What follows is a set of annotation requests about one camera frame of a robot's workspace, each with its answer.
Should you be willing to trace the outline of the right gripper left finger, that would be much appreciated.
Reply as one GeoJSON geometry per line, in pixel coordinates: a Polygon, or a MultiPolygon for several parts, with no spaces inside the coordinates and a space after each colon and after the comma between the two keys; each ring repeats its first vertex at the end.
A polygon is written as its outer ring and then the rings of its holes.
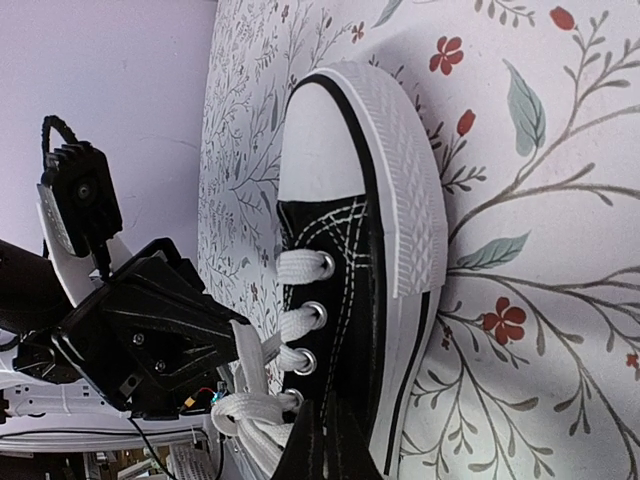
{"type": "Polygon", "coordinates": [[[321,480],[324,469],[324,434],[312,400],[305,400],[293,424],[272,480],[321,480]]]}

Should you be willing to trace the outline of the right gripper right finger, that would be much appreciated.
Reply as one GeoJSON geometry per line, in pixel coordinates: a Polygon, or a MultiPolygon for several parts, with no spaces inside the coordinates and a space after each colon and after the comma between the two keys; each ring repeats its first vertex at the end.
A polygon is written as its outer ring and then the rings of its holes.
{"type": "Polygon", "coordinates": [[[348,403],[335,394],[327,404],[324,476],[330,480],[382,479],[348,403]]]}

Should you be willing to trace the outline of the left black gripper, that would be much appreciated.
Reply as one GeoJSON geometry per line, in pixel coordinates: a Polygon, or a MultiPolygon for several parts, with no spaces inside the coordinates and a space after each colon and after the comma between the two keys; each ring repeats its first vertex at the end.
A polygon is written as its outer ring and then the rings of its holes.
{"type": "Polygon", "coordinates": [[[63,385],[85,380],[119,412],[176,420],[215,391],[238,359],[233,326],[249,320],[214,301],[173,241],[149,243],[75,309],[18,346],[15,371],[63,385]]]}

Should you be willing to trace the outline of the black white canvas sneaker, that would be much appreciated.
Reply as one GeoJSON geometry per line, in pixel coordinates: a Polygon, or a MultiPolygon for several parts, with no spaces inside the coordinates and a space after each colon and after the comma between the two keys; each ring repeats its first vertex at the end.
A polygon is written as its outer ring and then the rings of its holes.
{"type": "Polygon", "coordinates": [[[277,195],[279,330],[237,325],[234,390],[212,409],[269,479],[302,403],[324,434],[346,401],[382,479],[398,475],[411,386],[447,269],[437,164],[398,82],[369,64],[318,68],[293,89],[277,195]]]}

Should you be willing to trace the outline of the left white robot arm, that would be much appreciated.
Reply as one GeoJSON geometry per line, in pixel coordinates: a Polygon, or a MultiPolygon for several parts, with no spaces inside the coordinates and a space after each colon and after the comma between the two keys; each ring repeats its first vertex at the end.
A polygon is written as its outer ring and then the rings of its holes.
{"type": "Polygon", "coordinates": [[[13,369],[49,385],[85,380],[133,419],[205,414],[219,367],[238,358],[248,319],[205,291],[168,238],[148,244],[72,306],[50,260],[1,244],[1,327],[17,336],[13,369]]]}

